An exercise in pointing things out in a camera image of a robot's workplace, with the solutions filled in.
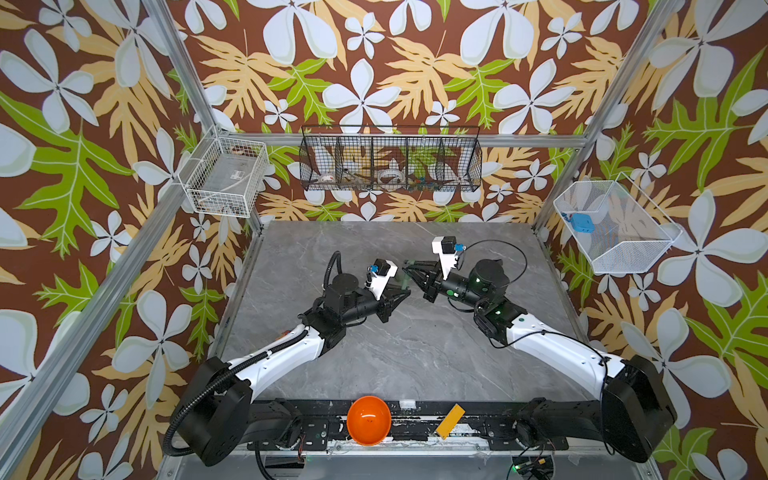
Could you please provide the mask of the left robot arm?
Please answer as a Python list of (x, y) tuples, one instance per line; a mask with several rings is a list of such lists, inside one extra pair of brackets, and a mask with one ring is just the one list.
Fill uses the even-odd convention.
[(171, 416), (163, 453), (195, 455), (204, 465), (213, 466), (241, 444), (292, 445), (300, 429), (298, 408), (281, 400), (260, 402), (258, 396), (297, 367), (333, 349), (349, 328), (363, 324), (369, 316), (387, 322), (410, 294), (409, 289), (390, 284), (376, 293), (360, 287), (352, 274), (336, 275), (284, 337), (233, 360), (213, 356), (198, 368)]

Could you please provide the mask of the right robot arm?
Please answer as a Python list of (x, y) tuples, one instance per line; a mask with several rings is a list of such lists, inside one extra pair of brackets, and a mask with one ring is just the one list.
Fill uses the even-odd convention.
[(445, 272), (438, 261), (415, 261), (405, 272), (426, 300), (442, 295), (469, 307), (475, 325), (493, 346), (529, 354), (591, 394), (588, 401), (531, 400), (514, 420), (521, 444), (538, 447), (556, 438), (595, 440), (643, 463), (675, 423), (670, 396), (649, 360), (600, 352), (515, 304), (506, 296), (510, 280), (501, 261), (483, 259), (468, 276)]

